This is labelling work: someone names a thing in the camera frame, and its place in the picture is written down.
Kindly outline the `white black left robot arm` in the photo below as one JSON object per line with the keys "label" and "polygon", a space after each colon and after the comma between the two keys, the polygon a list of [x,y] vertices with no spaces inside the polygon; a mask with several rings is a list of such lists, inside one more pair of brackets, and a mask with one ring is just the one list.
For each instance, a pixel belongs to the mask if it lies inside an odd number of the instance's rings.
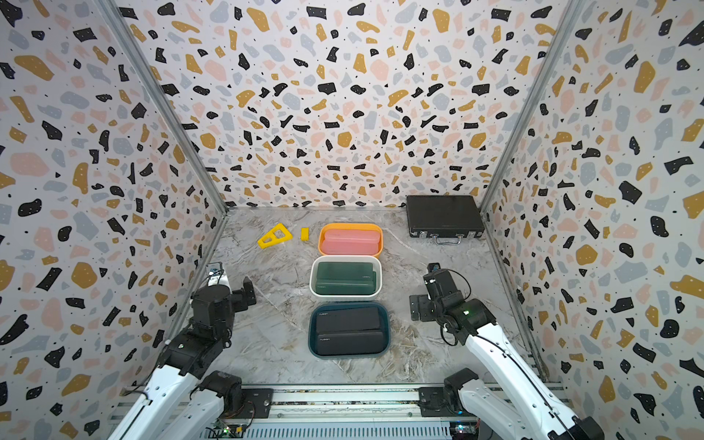
{"label": "white black left robot arm", "polygon": [[235,315],[257,303],[250,278],[233,290],[211,273],[191,299],[192,317],[159,354],[146,385],[112,439],[194,439],[212,424],[256,406],[246,403],[240,377],[210,370],[231,347]]}

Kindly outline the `pink pencil case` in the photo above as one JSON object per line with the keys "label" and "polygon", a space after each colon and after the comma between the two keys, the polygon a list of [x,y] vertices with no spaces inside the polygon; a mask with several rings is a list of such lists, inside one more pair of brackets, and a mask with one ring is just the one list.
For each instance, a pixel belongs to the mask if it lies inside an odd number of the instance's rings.
{"label": "pink pencil case", "polygon": [[320,249],[326,255],[376,256],[381,249],[381,234],[376,230],[329,229]]}

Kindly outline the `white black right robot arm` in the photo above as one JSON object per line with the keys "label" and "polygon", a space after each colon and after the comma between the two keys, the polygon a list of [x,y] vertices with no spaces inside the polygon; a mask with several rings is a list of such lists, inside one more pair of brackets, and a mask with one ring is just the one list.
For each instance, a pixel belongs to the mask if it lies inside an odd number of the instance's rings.
{"label": "white black right robot arm", "polygon": [[469,368],[446,377],[440,398],[419,401],[433,413],[472,414],[502,439],[603,439],[592,417],[581,418],[545,385],[513,347],[495,316],[479,299],[462,293],[452,269],[428,265],[423,282],[427,294],[410,297],[412,320],[435,322],[440,336],[454,338],[474,355],[502,388],[493,392]]}

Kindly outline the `green pencil case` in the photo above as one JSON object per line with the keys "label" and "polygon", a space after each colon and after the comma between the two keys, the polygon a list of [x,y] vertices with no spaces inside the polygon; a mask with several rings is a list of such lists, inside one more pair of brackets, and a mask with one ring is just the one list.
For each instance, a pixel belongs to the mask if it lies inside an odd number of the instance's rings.
{"label": "green pencil case", "polygon": [[313,290],[328,296],[369,296],[377,291],[374,265],[362,261],[323,261],[317,267]]}

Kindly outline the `dark grey pencil case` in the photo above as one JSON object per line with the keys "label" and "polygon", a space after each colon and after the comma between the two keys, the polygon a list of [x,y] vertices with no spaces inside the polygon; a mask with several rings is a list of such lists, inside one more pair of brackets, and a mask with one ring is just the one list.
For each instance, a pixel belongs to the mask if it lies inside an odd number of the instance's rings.
{"label": "dark grey pencil case", "polygon": [[387,337],[381,330],[365,330],[318,335],[313,351],[321,357],[374,355],[386,346]]}
{"label": "dark grey pencil case", "polygon": [[374,306],[324,310],[315,316],[319,334],[381,330],[381,324],[379,309]]}

